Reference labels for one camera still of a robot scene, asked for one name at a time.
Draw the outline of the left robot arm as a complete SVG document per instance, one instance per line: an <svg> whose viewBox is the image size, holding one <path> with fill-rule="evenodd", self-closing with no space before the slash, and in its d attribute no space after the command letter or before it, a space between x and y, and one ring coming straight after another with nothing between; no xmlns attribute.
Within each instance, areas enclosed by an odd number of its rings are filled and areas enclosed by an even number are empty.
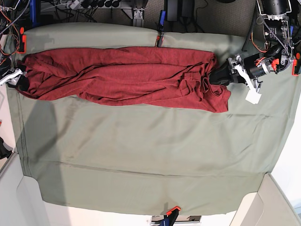
<svg viewBox="0 0 301 226"><path fill-rule="evenodd" d="M298 23L299 0L258 0L256 2L248 35L242 46L247 51L249 43L257 54L242 58L236 55L214 70L209 81L213 85L228 86L243 83L260 91L259 77L278 74L292 67L292 76L301 74L301 26ZM257 20L263 24L264 47L254 42L253 29Z"/></svg>

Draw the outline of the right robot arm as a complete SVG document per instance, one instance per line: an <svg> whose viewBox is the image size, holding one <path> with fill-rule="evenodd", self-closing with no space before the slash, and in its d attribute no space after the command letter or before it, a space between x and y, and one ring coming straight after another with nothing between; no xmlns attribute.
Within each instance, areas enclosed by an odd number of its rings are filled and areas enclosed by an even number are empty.
<svg viewBox="0 0 301 226"><path fill-rule="evenodd" d="M26 53L27 37L24 34L23 27L16 27L16 22L26 12L30 1L27 1L21 13L15 19L11 19L8 16L8 12L16 10L19 3L20 1L12 8L5 6L4 1L0 2L0 36L10 35L16 44L15 50L11 53L6 53L5 50L0 49L0 84L6 84L8 87L20 91L27 91L30 85L29 79L27 78L26 67L24 65L13 67L11 59L15 54Z"/></svg>

